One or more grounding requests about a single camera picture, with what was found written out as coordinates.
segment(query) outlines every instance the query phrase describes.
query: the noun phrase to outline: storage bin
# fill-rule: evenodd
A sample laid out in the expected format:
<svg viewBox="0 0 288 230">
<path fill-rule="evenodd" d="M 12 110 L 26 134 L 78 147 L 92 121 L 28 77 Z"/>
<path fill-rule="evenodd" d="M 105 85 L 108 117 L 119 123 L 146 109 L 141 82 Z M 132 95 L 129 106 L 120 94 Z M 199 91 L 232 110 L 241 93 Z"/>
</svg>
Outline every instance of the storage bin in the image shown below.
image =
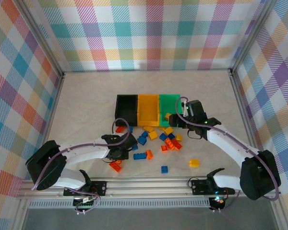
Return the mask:
<svg viewBox="0 0 288 230">
<path fill-rule="evenodd" d="M 159 126 L 159 95 L 138 95 L 138 126 Z"/>
</svg>

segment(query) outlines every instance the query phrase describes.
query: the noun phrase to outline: lego brick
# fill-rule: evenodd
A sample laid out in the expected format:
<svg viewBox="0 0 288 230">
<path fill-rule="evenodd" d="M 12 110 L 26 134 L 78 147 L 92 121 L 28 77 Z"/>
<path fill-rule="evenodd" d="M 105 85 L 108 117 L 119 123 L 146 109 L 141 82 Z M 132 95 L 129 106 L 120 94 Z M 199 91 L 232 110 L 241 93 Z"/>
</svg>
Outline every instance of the lego brick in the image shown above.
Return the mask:
<svg viewBox="0 0 288 230">
<path fill-rule="evenodd" d="M 138 143 L 141 145 L 144 145 L 147 142 L 147 139 L 143 136 L 139 136 L 139 138 L 137 139 Z"/>
<path fill-rule="evenodd" d="M 162 152 L 167 152 L 168 151 L 168 147 L 166 145 L 162 145 L 161 146 L 161 151 Z"/>
<path fill-rule="evenodd" d="M 162 140 L 162 141 L 165 141 L 167 137 L 167 135 L 165 135 L 164 133 L 162 133 L 159 138 Z"/>
<path fill-rule="evenodd" d="M 170 134 L 168 135 L 168 138 L 169 138 L 170 140 L 173 140 L 173 139 L 175 138 L 175 135 L 172 134 L 172 133 L 170 133 Z"/>
<path fill-rule="evenodd" d="M 156 138 L 158 137 L 158 134 L 157 134 L 156 131 L 151 132 L 151 133 L 149 133 L 148 135 L 149 135 L 149 138 L 150 138 L 151 140 L 156 139 Z"/>
<path fill-rule="evenodd" d="M 179 94 L 160 94 L 159 103 L 160 103 L 160 126 L 169 127 L 168 121 L 169 117 L 166 117 L 167 114 L 175 114 L 175 103 L 180 98 Z M 181 101 L 178 102 L 178 112 L 182 114 Z"/>
<path fill-rule="evenodd" d="M 146 153 L 147 159 L 151 160 L 152 158 L 154 158 L 153 153 L 152 153 L 152 151 L 150 149 L 146 150 L 145 153 Z"/>
<path fill-rule="evenodd" d="M 168 136 L 169 134 L 171 134 L 172 132 L 174 132 L 174 130 L 172 129 L 172 127 L 168 127 L 164 130 L 164 133 Z"/>
<path fill-rule="evenodd" d="M 144 153 L 135 153 L 133 155 L 133 159 L 134 160 L 144 160 L 144 159 L 146 159 L 146 153 L 145 152 Z"/>
<path fill-rule="evenodd" d="M 200 160 L 199 159 L 191 159 L 189 161 L 190 167 L 198 168 L 200 166 Z"/>
<path fill-rule="evenodd" d="M 138 149 L 139 149 L 139 147 L 138 147 L 137 144 L 134 144 L 134 145 L 132 146 L 132 150 L 138 150 Z"/>
<path fill-rule="evenodd" d="M 154 132 L 155 130 L 153 127 L 150 127 L 150 126 L 144 126 L 143 129 L 149 133 Z"/>
<path fill-rule="evenodd" d="M 117 95 L 115 119 L 123 118 L 130 126 L 137 126 L 138 124 L 138 95 Z M 125 122 L 118 120 L 115 122 L 116 126 L 126 126 Z"/>
<path fill-rule="evenodd" d="M 138 126 L 159 126 L 160 107 L 158 94 L 138 95 Z"/>
<path fill-rule="evenodd" d="M 182 139 L 183 139 L 183 137 L 182 137 L 181 134 L 177 134 L 177 135 L 176 135 L 176 140 L 177 140 L 177 141 L 182 141 Z"/>
<path fill-rule="evenodd" d="M 167 166 L 161 166 L 161 173 L 162 174 L 168 173 L 168 167 Z"/>
<path fill-rule="evenodd" d="M 121 171 L 122 167 L 117 164 L 116 162 L 111 162 L 109 164 L 111 166 L 112 169 L 114 169 L 115 171 L 117 171 L 118 173 Z"/>
<path fill-rule="evenodd" d="M 145 138 L 148 137 L 148 132 L 147 132 L 147 131 L 144 131 L 141 136 L 142 136 L 142 137 L 145 137 Z"/>
<path fill-rule="evenodd" d="M 125 126 L 120 126 L 120 127 L 117 127 L 117 129 L 115 130 L 116 133 L 122 133 L 124 130 L 125 130 Z"/>
<path fill-rule="evenodd" d="M 167 114 L 165 114 L 165 116 L 164 116 L 164 119 L 168 122 L 168 120 L 169 120 L 169 116 L 171 116 L 171 114 L 170 113 L 167 113 Z"/>
<path fill-rule="evenodd" d="M 166 143 L 166 145 L 169 148 L 169 150 L 174 150 L 175 149 L 175 145 L 173 144 L 173 142 L 169 138 L 166 138 L 166 140 L 164 142 Z"/>
</svg>

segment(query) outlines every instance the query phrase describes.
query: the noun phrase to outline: orange lego brick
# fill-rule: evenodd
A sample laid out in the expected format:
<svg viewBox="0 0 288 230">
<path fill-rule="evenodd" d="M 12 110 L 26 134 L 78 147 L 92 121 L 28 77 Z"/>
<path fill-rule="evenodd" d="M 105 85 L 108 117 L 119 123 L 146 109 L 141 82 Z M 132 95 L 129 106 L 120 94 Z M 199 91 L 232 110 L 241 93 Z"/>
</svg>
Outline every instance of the orange lego brick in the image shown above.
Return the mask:
<svg viewBox="0 0 288 230">
<path fill-rule="evenodd" d="M 122 169 L 122 167 L 121 167 L 119 164 L 117 164 L 116 162 L 111 162 L 109 165 L 112 167 L 112 169 L 114 169 L 114 170 L 117 171 L 118 173 L 119 173 L 119 172 L 121 171 L 121 169 Z"/>
<path fill-rule="evenodd" d="M 147 156 L 147 158 L 149 159 L 149 160 L 151 160 L 152 158 L 154 158 L 154 156 L 153 156 L 153 153 L 152 153 L 152 151 L 149 149 L 149 150 L 146 150 L 146 156 Z"/>
<path fill-rule="evenodd" d="M 173 145 L 175 146 L 175 149 L 176 149 L 177 151 L 179 151 L 179 150 L 182 148 L 182 145 L 181 145 L 176 139 L 173 139 L 173 140 L 172 140 L 172 143 L 173 143 Z"/>
<path fill-rule="evenodd" d="M 162 152 L 167 152 L 167 151 L 168 151 L 167 146 L 166 146 L 166 145 L 162 145 L 162 146 L 161 146 L 161 151 L 162 151 Z"/>
<path fill-rule="evenodd" d="M 122 133 L 125 130 L 125 126 L 119 126 L 117 127 L 117 129 L 115 130 L 116 133 Z"/>
<path fill-rule="evenodd" d="M 172 141 L 169 138 L 166 138 L 166 140 L 164 142 L 166 143 L 166 145 L 169 148 L 169 150 L 175 149 L 174 144 L 172 143 Z"/>
</svg>

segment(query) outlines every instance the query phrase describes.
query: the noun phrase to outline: plaid wallpaper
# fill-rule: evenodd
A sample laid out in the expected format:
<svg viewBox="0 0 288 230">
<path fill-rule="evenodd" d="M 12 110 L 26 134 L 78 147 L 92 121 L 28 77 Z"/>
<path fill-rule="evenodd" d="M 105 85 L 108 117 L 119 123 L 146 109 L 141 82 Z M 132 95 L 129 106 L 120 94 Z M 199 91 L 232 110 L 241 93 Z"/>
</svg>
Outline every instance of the plaid wallpaper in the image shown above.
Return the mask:
<svg viewBox="0 0 288 230">
<path fill-rule="evenodd" d="M 276 154 L 288 209 L 288 0 L 278 0 L 238 74 L 257 143 Z"/>
<path fill-rule="evenodd" d="M 65 71 L 227 69 L 264 0 L 26 4 Z"/>
<path fill-rule="evenodd" d="M 0 0 L 0 230 L 41 146 L 59 78 L 12 0 Z"/>
</svg>

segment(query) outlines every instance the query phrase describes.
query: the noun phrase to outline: beige floor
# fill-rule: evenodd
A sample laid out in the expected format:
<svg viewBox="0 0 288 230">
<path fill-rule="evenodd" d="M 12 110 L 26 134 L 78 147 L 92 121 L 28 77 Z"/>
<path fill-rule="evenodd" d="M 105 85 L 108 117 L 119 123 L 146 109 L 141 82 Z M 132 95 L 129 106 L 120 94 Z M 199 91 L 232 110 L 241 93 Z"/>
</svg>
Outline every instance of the beige floor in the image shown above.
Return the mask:
<svg viewBox="0 0 288 230">
<path fill-rule="evenodd" d="M 226 71 L 135 71 L 88 72 L 66 75 L 49 139 L 58 144 L 87 143 L 111 133 L 117 94 L 180 94 L 189 100 L 200 100 L 208 117 L 215 117 L 226 128 L 247 142 L 246 132 Z M 134 136 L 143 132 L 134 128 Z M 181 151 L 162 153 L 160 139 L 148 140 L 138 151 L 131 151 L 123 169 L 116 173 L 101 159 L 81 162 L 71 169 L 83 169 L 91 177 L 117 176 L 202 176 L 235 162 L 225 152 L 205 140 L 183 134 Z M 134 161 L 133 154 L 151 149 L 154 159 Z M 190 168 L 189 160 L 199 159 L 199 168 Z M 161 174 L 161 166 L 168 174 Z"/>
</svg>

